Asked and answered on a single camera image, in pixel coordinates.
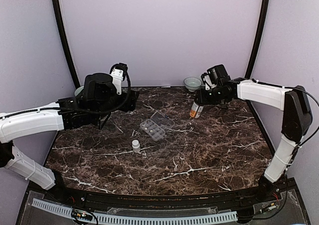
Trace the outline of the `clear plastic pill organizer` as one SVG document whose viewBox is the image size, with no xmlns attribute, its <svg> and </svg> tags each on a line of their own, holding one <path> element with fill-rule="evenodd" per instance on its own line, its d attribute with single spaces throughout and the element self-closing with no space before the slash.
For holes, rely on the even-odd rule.
<svg viewBox="0 0 319 225">
<path fill-rule="evenodd" d="M 157 111 L 149 119 L 142 122 L 140 128 L 154 141 L 158 141 L 165 137 L 165 129 L 171 129 L 174 125 L 175 122 L 166 114 Z"/>
</svg>

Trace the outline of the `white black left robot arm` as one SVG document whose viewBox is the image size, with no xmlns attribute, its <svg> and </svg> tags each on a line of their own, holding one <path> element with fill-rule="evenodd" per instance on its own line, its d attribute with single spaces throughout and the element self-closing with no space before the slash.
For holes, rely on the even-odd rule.
<svg viewBox="0 0 319 225">
<path fill-rule="evenodd" d="M 134 111 L 139 92 L 131 88 L 125 64 L 112 66 L 109 73 L 85 77 L 74 97 L 59 99 L 33 109 L 1 113 L 0 166 L 32 181 L 60 203 L 70 199 L 61 175 L 25 155 L 14 140 L 46 132 L 73 130 L 86 125 L 103 129 L 116 111 Z"/>
</svg>

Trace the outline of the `orange pill bottle grey cap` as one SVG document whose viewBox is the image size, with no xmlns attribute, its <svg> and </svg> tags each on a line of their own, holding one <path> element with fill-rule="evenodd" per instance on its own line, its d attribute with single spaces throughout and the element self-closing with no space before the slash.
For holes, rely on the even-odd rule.
<svg viewBox="0 0 319 225">
<path fill-rule="evenodd" d="M 203 108 L 204 108 L 203 106 L 198 105 L 196 102 L 193 102 L 190 113 L 189 113 L 190 117 L 194 119 L 199 118 Z"/>
</svg>

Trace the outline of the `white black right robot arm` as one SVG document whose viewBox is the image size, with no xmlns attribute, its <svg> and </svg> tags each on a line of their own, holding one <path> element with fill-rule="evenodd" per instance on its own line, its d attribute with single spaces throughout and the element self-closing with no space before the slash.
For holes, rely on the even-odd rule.
<svg viewBox="0 0 319 225">
<path fill-rule="evenodd" d="M 274 135 L 271 122 L 281 130 L 273 158 L 263 173 L 264 179 L 274 183 L 287 171 L 299 148 L 306 142 L 305 135 L 313 121 L 308 97 L 302 86 L 284 87 L 237 78 L 213 82 L 197 90 L 190 116 L 198 118 L 206 105 L 220 105 L 233 99 L 252 102 L 267 133 Z"/>
</svg>

